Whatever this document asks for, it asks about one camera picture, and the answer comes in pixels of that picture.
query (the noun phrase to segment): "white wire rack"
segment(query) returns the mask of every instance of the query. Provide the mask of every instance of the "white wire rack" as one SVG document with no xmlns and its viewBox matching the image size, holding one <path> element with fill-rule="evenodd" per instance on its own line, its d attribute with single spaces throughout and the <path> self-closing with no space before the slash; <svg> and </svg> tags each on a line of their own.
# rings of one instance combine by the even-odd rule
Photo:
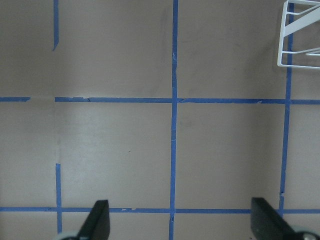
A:
<svg viewBox="0 0 320 240">
<path fill-rule="evenodd" d="M 309 7 L 308 9 L 301 12 L 292 12 L 288 10 L 288 5 L 300 4 Z M 299 19 L 294 20 L 286 25 L 287 15 L 301 16 Z M 306 54 L 307 56 L 320 56 L 320 47 L 300 50 L 300 51 L 288 51 L 284 50 L 284 39 L 290 34 L 295 33 L 317 21 L 320 20 L 320 2 L 318 1 L 308 1 L 308 0 L 287 0 L 283 4 L 283 12 L 281 19 L 281 29 L 280 29 L 280 39 L 279 39 L 279 50 L 277 65 L 279 67 L 291 67 L 291 68 L 301 68 L 301 69 L 318 69 L 320 66 L 307 66 L 307 65 L 293 65 L 293 64 L 283 64 L 282 58 L 283 54 Z"/>
</svg>

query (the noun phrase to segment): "blue painter's tape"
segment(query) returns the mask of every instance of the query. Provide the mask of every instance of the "blue painter's tape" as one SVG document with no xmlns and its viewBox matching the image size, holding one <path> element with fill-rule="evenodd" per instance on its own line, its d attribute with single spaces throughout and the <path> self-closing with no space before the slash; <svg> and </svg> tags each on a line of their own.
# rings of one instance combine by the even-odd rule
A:
<svg viewBox="0 0 320 240">
<path fill-rule="evenodd" d="M 59 0 L 53 0 L 53 50 L 59 43 Z"/>
<path fill-rule="evenodd" d="M 176 206 L 176 151 L 177 151 L 177 112 L 178 112 L 178 0 L 173 0 L 172 19 L 172 114 L 171 114 L 171 171 L 170 171 L 170 220 L 169 240 L 174 240 Z"/>
<path fill-rule="evenodd" d="M 89 102 L 88 98 L 83 97 L 64 97 L 64 96 L 56 96 L 54 98 L 56 103 L 82 103 Z"/>
<path fill-rule="evenodd" d="M 289 4 L 289 11 L 294 12 L 295 5 Z M 294 21 L 294 16 L 289 15 L 288 23 Z M 292 51 L 293 46 L 293 34 L 288 36 L 288 51 Z M 292 65 L 292 54 L 287 56 L 287 64 Z M 291 80 L 292 80 L 292 68 L 288 67 L 286 70 L 286 87 L 285 87 L 285 110 L 284 110 L 284 126 L 283 126 L 283 141 L 282 141 L 282 162 L 281 162 L 281 178 L 280 178 L 280 193 L 279 193 L 279 214 L 284 215 L 285 205 L 285 190 L 286 190 L 286 170 L 287 170 L 287 158 L 288 158 L 288 138 L 289 138 L 289 123 L 290 123 L 290 104 L 291 104 Z"/>
<path fill-rule="evenodd" d="M 5 96 L 0 97 L 0 102 L 27 102 L 30 99 L 29 96 Z"/>
<path fill-rule="evenodd" d="M 56 207 L 0 207 L 0 212 L 56 212 Z"/>
<path fill-rule="evenodd" d="M 250 209 L 183 209 L 177 208 L 177 214 L 250 214 Z"/>
<path fill-rule="evenodd" d="M 56 189 L 56 213 L 57 213 L 57 232 L 62 232 L 62 199 L 61 199 L 61 165 L 55 165 L 55 189 Z"/>
<path fill-rule="evenodd" d="M 134 97 L 55 97 L 57 103 L 154 103 L 170 104 L 171 98 L 134 98 Z"/>
<path fill-rule="evenodd" d="M 169 214 L 168 208 L 110 208 L 110 213 Z"/>
<path fill-rule="evenodd" d="M 63 213 L 89 213 L 91 207 L 62 207 L 61 212 Z"/>
<path fill-rule="evenodd" d="M 320 209 L 284 209 L 284 214 L 320 214 Z"/>
<path fill-rule="evenodd" d="M 320 105 L 320 100 L 318 99 L 295 99 L 291 100 L 293 105 Z"/>
<path fill-rule="evenodd" d="M 196 104 L 285 104 L 285 99 L 259 98 L 179 98 L 178 103 Z"/>
</svg>

